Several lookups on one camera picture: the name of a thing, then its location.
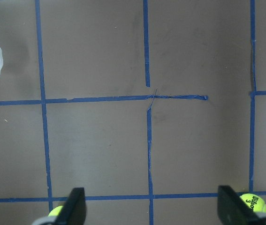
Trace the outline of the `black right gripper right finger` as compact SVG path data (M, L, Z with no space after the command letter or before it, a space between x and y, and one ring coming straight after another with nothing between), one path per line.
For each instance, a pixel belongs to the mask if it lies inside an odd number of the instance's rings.
M254 212L231 186L218 186L218 218L223 225L266 225L266 213Z

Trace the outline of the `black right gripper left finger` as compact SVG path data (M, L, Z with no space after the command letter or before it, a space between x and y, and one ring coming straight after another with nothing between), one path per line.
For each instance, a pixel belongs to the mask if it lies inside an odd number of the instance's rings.
M83 225L86 220L86 200L83 187L73 188L57 216L36 219L34 225Z

